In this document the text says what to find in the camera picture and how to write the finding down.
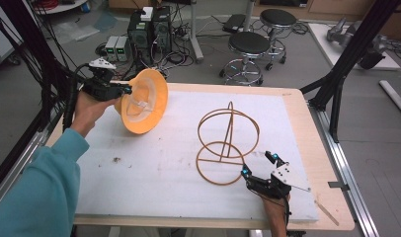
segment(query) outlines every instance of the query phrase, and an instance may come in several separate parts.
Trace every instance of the chair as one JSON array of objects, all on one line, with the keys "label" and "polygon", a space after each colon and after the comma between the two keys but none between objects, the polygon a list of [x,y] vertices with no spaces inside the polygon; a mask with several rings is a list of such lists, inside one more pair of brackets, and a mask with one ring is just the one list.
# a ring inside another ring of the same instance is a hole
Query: chair
[{"label": "chair", "polygon": [[[276,55],[283,53],[280,63],[285,62],[286,47],[283,43],[276,39],[276,35],[279,31],[290,29],[296,23],[296,18],[284,10],[268,9],[260,14],[260,21],[263,23],[263,25],[271,28],[271,30],[268,32],[269,43],[271,45],[271,49],[269,50],[271,61],[266,65],[266,70],[269,71],[273,67],[273,60]],[[282,47],[277,47],[277,42],[279,42]]]},{"label": "chair", "polygon": [[262,85],[262,71],[253,59],[268,53],[270,48],[268,40],[256,33],[240,32],[229,38],[228,47],[231,51],[241,54],[243,58],[228,62],[219,72],[220,77],[225,77],[225,85],[230,80],[248,86],[252,83]]}]

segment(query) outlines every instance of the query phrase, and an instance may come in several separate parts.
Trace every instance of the person's arm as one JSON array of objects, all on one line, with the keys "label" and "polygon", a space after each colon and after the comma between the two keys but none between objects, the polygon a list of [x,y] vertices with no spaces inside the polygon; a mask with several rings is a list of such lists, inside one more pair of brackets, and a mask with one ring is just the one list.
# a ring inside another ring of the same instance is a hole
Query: person's arm
[{"label": "person's arm", "polygon": [[69,236],[80,184],[77,159],[89,148],[84,137],[106,107],[80,92],[75,119],[52,147],[41,147],[0,202],[0,236]]},{"label": "person's arm", "polygon": [[271,226],[272,237],[286,237],[285,209],[283,199],[265,199],[263,206]]}]

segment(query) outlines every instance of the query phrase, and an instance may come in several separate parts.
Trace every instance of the copper wire frame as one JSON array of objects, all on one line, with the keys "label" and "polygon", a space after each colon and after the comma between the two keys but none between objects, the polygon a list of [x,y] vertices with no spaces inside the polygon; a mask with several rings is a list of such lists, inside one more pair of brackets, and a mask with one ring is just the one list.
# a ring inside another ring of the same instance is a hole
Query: copper wire frame
[{"label": "copper wire frame", "polygon": [[[211,119],[213,117],[216,116],[222,116],[222,115],[230,115],[230,119],[228,122],[228,127],[226,129],[226,133],[225,133],[225,138],[224,141],[212,141],[208,144],[205,144],[203,142],[203,140],[201,139],[201,126],[204,124],[205,121],[207,121],[208,119]],[[256,132],[257,132],[257,138],[256,138],[256,142],[254,143],[253,147],[247,151],[246,153],[242,153],[237,147],[235,147],[232,144],[232,137],[233,137],[233,127],[234,127],[234,116],[240,116],[240,117],[244,117],[246,119],[248,119],[253,126],[256,128]],[[232,181],[227,182],[227,183],[219,183],[219,182],[215,182],[211,179],[209,179],[201,170],[200,168],[200,161],[203,162],[215,162],[215,163],[224,163],[224,164],[230,164],[230,165],[240,165],[242,166],[245,162],[244,162],[244,157],[248,154],[250,154],[257,146],[257,144],[259,143],[259,136],[260,136],[260,129],[259,126],[257,125],[257,123],[250,117],[248,117],[246,114],[239,112],[237,110],[234,110],[234,106],[232,102],[229,102],[227,109],[218,109],[218,110],[214,110],[211,111],[209,113],[207,113],[201,120],[200,123],[198,125],[198,137],[200,139],[200,143],[202,144],[202,148],[200,149],[200,151],[198,152],[198,156],[197,156],[197,169],[198,172],[200,173],[200,175],[207,180],[208,182],[214,184],[214,185],[220,185],[220,186],[226,186],[226,185],[231,185],[235,182],[237,182],[240,178],[241,178],[241,173],[239,173],[239,175]],[[208,146],[213,145],[213,144],[222,144],[222,149],[221,149],[221,153],[218,154],[215,151],[212,151]],[[225,147],[228,147],[228,151],[226,153],[226,155],[224,155],[225,152]],[[200,158],[201,152],[206,149],[207,151],[209,151],[210,153],[212,153],[215,156],[219,156],[219,160],[209,160],[209,159],[202,159]],[[234,149],[238,155],[230,155],[231,149]],[[239,162],[229,162],[229,161],[222,161],[222,158],[228,158],[228,159],[237,159],[240,158],[241,159],[241,163]]]}]

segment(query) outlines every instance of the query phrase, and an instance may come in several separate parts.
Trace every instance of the wooden table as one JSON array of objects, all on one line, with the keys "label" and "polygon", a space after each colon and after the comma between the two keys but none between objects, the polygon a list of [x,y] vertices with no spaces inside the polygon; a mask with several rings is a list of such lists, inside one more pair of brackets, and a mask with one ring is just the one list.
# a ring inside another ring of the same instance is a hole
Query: wooden table
[{"label": "wooden table", "polygon": [[[315,199],[315,206],[319,217],[317,221],[291,221],[288,225],[288,229],[352,230],[355,227],[342,191],[340,189],[331,189],[328,185],[328,182],[334,182],[337,181],[337,179],[317,128],[299,90],[172,83],[168,85],[170,92],[208,92],[224,95],[242,94],[252,96],[253,99],[255,96],[273,96],[281,98],[284,102],[284,107],[294,133],[297,149],[302,158],[302,165],[306,172],[308,182],[312,187],[311,192]],[[252,103],[265,106],[261,105],[260,101],[252,101]],[[60,132],[61,125],[58,124],[47,145],[52,144],[54,140],[59,137]],[[76,214],[75,224],[188,228],[269,228],[268,222],[264,219],[132,216],[131,213],[129,215],[80,213]]]}]

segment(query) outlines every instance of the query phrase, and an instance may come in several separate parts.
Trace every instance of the teal sleeve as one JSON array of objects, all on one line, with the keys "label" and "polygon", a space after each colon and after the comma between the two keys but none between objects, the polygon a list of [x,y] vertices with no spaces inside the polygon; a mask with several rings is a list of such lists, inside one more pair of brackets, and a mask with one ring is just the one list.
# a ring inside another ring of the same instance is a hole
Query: teal sleeve
[{"label": "teal sleeve", "polygon": [[37,149],[0,202],[0,236],[70,236],[80,186],[76,161],[88,148],[68,128],[52,147]]}]

